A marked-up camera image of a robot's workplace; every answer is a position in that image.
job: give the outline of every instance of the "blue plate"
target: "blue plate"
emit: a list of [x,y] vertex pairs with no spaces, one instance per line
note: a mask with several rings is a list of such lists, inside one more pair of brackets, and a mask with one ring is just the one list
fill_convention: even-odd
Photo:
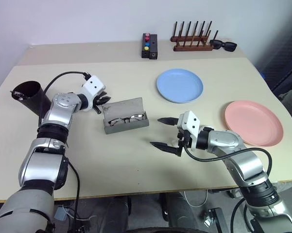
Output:
[[169,69],[156,80],[160,94],[174,103],[187,103],[203,92],[203,83],[194,73],[185,69]]

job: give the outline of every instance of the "black sunglasses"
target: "black sunglasses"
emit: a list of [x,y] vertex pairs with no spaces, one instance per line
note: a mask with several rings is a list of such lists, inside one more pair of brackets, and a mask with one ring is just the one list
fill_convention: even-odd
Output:
[[143,117],[144,117],[144,114],[135,114],[135,115],[132,115],[130,117],[113,119],[113,120],[109,121],[108,124],[110,124],[110,126],[114,126],[117,123],[126,123],[127,120],[128,120],[128,122],[136,121],[136,120],[143,120]]
[[209,43],[213,46],[213,49],[218,50],[221,47],[228,52],[233,52],[237,44],[233,42],[222,42],[221,40],[210,40]]

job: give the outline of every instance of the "gray eyeglass case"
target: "gray eyeglass case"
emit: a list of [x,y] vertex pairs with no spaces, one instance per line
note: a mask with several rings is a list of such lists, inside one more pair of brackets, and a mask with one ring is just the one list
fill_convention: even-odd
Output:
[[[137,129],[149,126],[149,119],[142,105],[142,98],[124,100],[115,103],[105,103],[102,105],[104,120],[103,125],[106,134],[118,133],[126,130]],[[144,114],[143,120],[126,123],[117,123],[110,126],[109,121],[116,118],[126,118],[135,114]]]

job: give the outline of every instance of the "tabletop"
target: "tabletop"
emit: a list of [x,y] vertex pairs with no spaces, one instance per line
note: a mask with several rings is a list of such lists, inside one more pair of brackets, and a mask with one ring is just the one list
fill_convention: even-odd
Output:
[[[158,43],[158,60],[141,59],[139,42],[43,45],[28,48],[0,87],[0,201],[19,190],[17,175],[31,142],[36,138],[38,117],[11,98],[18,84],[36,80],[45,87],[65,71],[86,71],[105,84],[109,102],[142,97],[150,126],[106,135],[103,114],[78,112],[73,116],[66,156],[79,172],[80,197],[211,189],[235,186],[223,162],[199,163],[185,153],[181,157],[162,152],[150,141],[175,145],[177,128],[157,121],[179,117],[192,110],[202,125],[227,129],[223,113],[235,100],[259,102],[279,118],[282,141],[266,148],[273,157],[272,182],[292,180],[292,118],[272,94],[255,67],[237,49],[207,52],[173,52],[171,42]],[[197,74],[204,84],[202,95],[189,103],[165,100],[156,88],[159,74],[183,68]],[[47,96],[58,92],[77,92],[82,75],[67,75],[57,80]],[[196,156],[214,155],[196,150]],[[257,155],[267,167],[267,157]],[[69,169],[56,199],[76,196],[76,178]]]

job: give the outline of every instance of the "gray carpet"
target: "gray carpet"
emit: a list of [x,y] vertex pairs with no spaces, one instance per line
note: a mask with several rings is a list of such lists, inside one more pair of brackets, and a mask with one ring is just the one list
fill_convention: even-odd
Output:
[[[193,205],[199,205],[199,203],[203,202],[205,197],[205,191],[190,191],[186,192],[186,194],[189,201]],[[285,203],[292,214],[292,188],[283,191],[280,194],[282,198],[285,200]],[[159,197],[158,194],[131,196],[132,213],[129,216],[129,230],[154,226],[157,227],[168,226],[168,223],[165,222],[164,219],[162,218],[161,208],[158,203],[158,197]],[[101,222],[111,200],[112,198],[96,198],[80,200],[78,213],[81,218],[87,218],[89,216],[96,215],[96,217],[92,217],[89,221],[90,223],[89,232],[91,233],[98,232],[98,225]],[[203,224],[203,221],[201,219],[201,215],[203,215],[205,209],[215,207],[222,208],[225,220],[229,227],[232,210],[238,201],[239,199],[231,199],[226,193],[209,194],[207,202],[203,207],[192,209],[198,221],[199,229],[210,233],[217,232],[216,227],[214,225],[212,225],[210,228],[207,228]],[[241,211],[243,211],[242,207],[237,211],[236,214],[234,223],[235,233],[248,232],[245,227]],[[66,219],[66,221],[56,220],[55,221],[56,233],[66,233],[68,229],[68,223],[69,223],[68,218]]]

